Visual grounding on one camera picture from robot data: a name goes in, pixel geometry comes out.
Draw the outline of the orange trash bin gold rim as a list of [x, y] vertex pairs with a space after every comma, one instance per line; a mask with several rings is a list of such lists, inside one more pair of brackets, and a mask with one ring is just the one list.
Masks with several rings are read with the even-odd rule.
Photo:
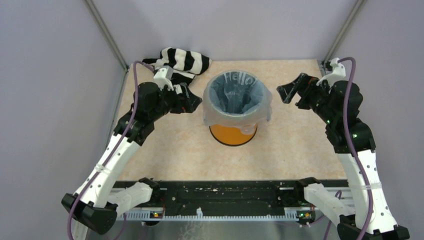
[[250, 142], [256, 135], [258, 125], [254, 126], [253, 133], [244, 134], [239, 128], [226, 127], [215, 124], [209, 127], [213, 138], [225, 146], [238, 147]]

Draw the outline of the translucent blue plastic bag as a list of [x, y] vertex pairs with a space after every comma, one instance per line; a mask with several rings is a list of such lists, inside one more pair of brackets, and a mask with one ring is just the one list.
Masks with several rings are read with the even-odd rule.
[[269, 122], [273, 96], [254, 74], [228, 70], [214, 76], [202, 97], [203, 122], [211, 127], [237, 128], [243, 134], [254, 133], [255, 125]]

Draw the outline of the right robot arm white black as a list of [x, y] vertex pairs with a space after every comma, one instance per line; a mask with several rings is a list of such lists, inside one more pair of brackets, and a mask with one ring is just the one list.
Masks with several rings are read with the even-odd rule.
[[352, 80], [326, 80], [301, 73], [277, 87], [283, 103], [295, 95], [296, 106], [312, 110], [325, 123], [325, 134], [342, 164], [353, 207], [329, 193], [314, 177], [295, 183], [293, 200], [299, 206], [318, 207], [336, 227], [342, 240], [408, 240], [409, 230], [391, 214], [376, 164], [376, 143], [370, 127], [359, 119], [363, 95]]

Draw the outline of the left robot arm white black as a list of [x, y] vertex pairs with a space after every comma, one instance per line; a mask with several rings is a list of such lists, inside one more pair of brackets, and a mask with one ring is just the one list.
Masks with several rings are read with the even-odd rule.
[[130, 158], [154, 131], [157, 120], [168, 113], [191, 114], [202, 103], [185, 83], [160, 87], [151, 81], [138, 85], [133, 100], [93, 171], [74, 193], [61, 200], [68, 220], [75, 220], [74, 229], [68, 230], [71, 240], [83, 239], [88, 230], [104, 235], [132, 208], [144, 203], [154, 207], [160, 202], [159, 184], [146, 177], [117, 193], [112, 189]]

